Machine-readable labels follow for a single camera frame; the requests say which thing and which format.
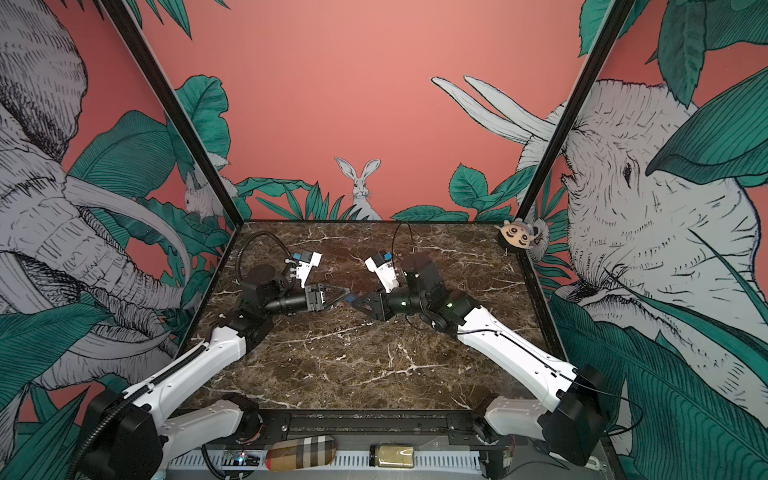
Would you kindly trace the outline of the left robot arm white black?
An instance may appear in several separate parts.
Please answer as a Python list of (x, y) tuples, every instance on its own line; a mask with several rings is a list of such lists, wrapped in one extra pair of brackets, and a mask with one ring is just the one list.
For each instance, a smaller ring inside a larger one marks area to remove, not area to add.
[(212, 377), (253, 351), (273, 329), (275, 316), (327, 311), (350, 292), (309, 282), (312, 269), (321, 262), (318, 252), (285, 251), (283, 270), (259, 264), (244, 272), (245, 252), (241, 249), (235, 259), (241, 287), (237, 307), (203, 341), (162, 370), (120, 393), (96, 397), (87, 409), (66, 478), (154, 479), (173, 456), (185, 453), (180, 439), (184, 430), (189, 431), (190, 448), (207, 443), (207, 437), (194, 431), (206, 416), (232, 415), (224, 429), (231, 435), (245, 416), (258, 414), (256, 403), (233, 396), (180, 418), (177, 427), (168, 420)]

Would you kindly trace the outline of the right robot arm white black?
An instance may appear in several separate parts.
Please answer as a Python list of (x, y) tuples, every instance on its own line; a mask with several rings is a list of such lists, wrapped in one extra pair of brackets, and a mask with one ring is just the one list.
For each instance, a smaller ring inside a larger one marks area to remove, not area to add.
[(378, 321), (417, 315), (492, 360), (533, 394), (531, 401), (503, 396), (485, 401), (473, 420), (482, 443), (524, 436), (543, 441), (550, 453), (573, 465), (589, 465), (607, 425), (598, 370), (577, 368), (515, 333), (469, 293), (448, 288), (425, 254), (408, 256), (396, 268), (392, 253), (379, 251), (365, 265), (380, 285), (356, 297), (354, 309)]

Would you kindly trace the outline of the gold rectangular box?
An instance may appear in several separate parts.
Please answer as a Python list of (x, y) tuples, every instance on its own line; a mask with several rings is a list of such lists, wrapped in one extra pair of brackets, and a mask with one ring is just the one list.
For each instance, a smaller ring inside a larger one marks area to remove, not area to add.
[(369, 449), (369, 465), (375, 468), (413, 469), (415, 450), (400, 444), (373, 445)]

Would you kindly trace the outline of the plaid cylindrical case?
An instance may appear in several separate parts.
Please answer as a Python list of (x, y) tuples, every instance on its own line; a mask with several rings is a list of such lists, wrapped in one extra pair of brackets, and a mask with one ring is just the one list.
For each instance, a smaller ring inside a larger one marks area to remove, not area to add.
[(329, 465), (335, 456), (335, 440), (322, 435), (274, 444), (267, 452), (265, 464), (272, 472), (294, 471)]

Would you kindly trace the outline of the cartoon face sticker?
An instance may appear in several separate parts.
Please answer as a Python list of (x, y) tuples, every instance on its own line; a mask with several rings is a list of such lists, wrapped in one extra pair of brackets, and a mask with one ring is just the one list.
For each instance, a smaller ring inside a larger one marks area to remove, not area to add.
[(522, 220), (505, 220), (502, 225), (497, 226), (497, 230), (497, 240), (504, 248), (528, 250), (535, 245), (539, 237), (539, 229)]

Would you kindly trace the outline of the small circuit board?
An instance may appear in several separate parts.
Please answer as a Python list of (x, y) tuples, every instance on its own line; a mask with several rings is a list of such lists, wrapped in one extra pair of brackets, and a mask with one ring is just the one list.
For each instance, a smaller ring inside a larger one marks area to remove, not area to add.
[(224, 455), (223, 465), (233, 467), (257, 467), (261, 464), (261, 458), (252, 451), (227, 451)]

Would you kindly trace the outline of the black front rail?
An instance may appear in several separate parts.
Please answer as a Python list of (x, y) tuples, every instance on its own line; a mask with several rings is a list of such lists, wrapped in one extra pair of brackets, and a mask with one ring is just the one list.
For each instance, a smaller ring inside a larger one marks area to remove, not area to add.
[(446, 436), (452, 445), (494, 449), (514, 437), (537, 439), (569, 461), (583, 464), (603, 436), (606, 419), (580, 403), (547, 411), (537, 401), (497, 397), (475, 410), (249, 410), (233, 433), (214, 441), (245, 447), (292, 438), (368, 435)]

